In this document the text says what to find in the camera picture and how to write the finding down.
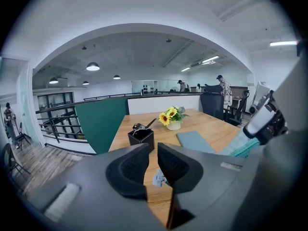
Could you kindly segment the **white box appliance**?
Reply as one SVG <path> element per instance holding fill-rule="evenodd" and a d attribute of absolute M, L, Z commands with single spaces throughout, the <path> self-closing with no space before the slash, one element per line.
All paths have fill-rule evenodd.
<path fill-rule="evenodd" d="M 258 111 L 260 107 L 259 102 L 261 101 L 263 96 L 267 96 L 267 94 L 271 90 L 273 89 L 266 82 L 258 81 L 252 104 L 249 107 L 249 113 L 251 116 L 254 116 L 255 113 Z"/>

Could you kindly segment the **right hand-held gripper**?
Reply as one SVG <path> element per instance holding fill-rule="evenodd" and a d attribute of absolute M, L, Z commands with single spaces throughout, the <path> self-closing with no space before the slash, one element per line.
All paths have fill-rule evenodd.
<path fill-rule="evenodd" d="M 288 131 L 286 121 L 273 94 L 274 91 L 270 90 L 265 106 L 262 106 L 243 128 L 246 137 L 260 139 L 261 145 Z"/>

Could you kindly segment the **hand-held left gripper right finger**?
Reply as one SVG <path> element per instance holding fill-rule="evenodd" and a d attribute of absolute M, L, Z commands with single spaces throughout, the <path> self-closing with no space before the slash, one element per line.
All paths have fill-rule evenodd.
<path fill-rule="evenodd" d="M 158 164 L 172 187 L 169 229 L 234 229 L 263 147 L 247 158 L 158 143 Z"/>

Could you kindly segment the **black metal railing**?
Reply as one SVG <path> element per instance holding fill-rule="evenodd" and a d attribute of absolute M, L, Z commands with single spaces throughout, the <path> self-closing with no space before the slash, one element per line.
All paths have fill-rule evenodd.
<path fill-rule="evenodd" d="M 128 98 L 141 96 L 143 92 L 132 92 L 123 94 L 113 94 L 85 98 L 81 102 L 63 102 L 59 104 L 49 104 L 47 108 L 36 111 L 40 131 L 48 139 L 55 139 L 58 143 L 71 141 L 76 143 L 88 144 L 82 131 L 81 124 L 76 112 L 76 105 L 91 103 L 111 98 Z"/>

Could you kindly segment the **silver black clip tool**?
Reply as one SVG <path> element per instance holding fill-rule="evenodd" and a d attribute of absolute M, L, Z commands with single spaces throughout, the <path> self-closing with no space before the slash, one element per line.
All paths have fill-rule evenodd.
<path fill-rule="evenodd" d="M 140 130 L 147 130 L 150 128 L 150 126 L 154 123 L 154 121 L 156 121 L 156 118 L 153 119 L 148 125 L 143 125 L 141 123 L 135 123 L 134 126 L 132 127 L 133 129 L 133 136 Z"/>

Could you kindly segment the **green partition panel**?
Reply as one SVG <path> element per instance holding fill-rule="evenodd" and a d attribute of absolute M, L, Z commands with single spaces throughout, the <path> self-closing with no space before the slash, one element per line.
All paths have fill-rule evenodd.
<path fill-rule="evenodd" d="M 109 151 L 124 116 L 128 115 L 127 98 L 111 98 L 75 106 L 81 130 L 97 154 Z"/>

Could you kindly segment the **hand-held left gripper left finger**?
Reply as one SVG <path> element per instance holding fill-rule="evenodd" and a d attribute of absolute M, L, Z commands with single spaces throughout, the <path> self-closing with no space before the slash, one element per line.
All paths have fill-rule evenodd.
<path fill-rule="evenodd" d="M 29 202 L 52 231 L 165 231 L 147 204 L 146 143 L 86 157 L 53 177 Z"/>

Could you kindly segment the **grey notebook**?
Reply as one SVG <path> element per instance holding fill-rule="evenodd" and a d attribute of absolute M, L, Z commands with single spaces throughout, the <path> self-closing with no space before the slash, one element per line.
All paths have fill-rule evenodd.
<path fill-rule="evenodd" d="M 215 153 L 215 150 L 197 131 L 177 133 L 176 137 L 180 145 L 186 149 L 210 154 Z"/>

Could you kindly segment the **sunflower bouquet in vase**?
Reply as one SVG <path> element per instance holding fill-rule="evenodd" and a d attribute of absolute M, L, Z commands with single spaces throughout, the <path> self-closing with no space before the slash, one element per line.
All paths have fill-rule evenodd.
<path fill-rule="evenodd" d="M 172 106 L 165 112 L 159 114 L 158 121 L 171 131 L 176 131 L 181 128 L 181 124 L 185 117 L 188 117 L 184 106 Z"/>

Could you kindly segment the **black office chair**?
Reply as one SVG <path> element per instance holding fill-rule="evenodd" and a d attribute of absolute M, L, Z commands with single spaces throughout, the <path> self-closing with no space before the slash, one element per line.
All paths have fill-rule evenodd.
<path fill-rule="evenodd" d="M 242 92 L 242 97 L 239 100 L 238 107 L 228 106 L 226 111 L 226 122 L 233 125 L 238 126 L 242 124 L 242 113 L 245 111 L 247 99 L 249 97 L 249 90 L 244 90 Z"/>
<path fill-rule="evenodd" d="M 221 85 L 206 85 L 204 92 L 200 95 L 203 112 L 220 120 L 225 120 L 224 95 Z"/>

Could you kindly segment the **black folding chair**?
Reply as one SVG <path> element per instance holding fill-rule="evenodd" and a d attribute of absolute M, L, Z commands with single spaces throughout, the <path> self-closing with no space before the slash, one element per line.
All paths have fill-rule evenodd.
<path fill-rule="evenodd" d="M 17 130 L 18 135 L 15 136 L 15 142 L 16 142 L 15 148 L 21 149 L 21 150 L 22 150 L 22 141 L 23 140 L 25 140 L 28 143 L 28 145 L 31 144 L 29 139 L 27 138 L 27 135 L 23 133 L 22 129 L 23 129 L 23 123 L 20 122 L 19 129 Z"/>

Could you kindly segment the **dark metal chair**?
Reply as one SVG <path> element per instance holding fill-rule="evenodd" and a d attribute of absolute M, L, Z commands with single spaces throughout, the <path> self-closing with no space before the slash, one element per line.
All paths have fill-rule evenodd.
<path fill-rule="evenodd" d="M 13 150 L 11 148 L 11 145 L 9 143 L 6 143 L 0 153 L 0 164 L 2 168 L 4 169 L 4 172 L 6 176 L 8 177 L 9 181 L 13 184 L 13 186 L 17 189 L 19 193 L 23 193 L 24 189 L 21 187 L 21 185 L 18 183 L 18 181 L 14 178 L 13 173 L 17 172 L 19 173 L 24 180 L 26 180 L 26 177 L 23 175 L 23 173 L 27 173 L 28 175 L 31 175 L 31 173 L 26 170 L 20 163 L 17 162 Z"/>

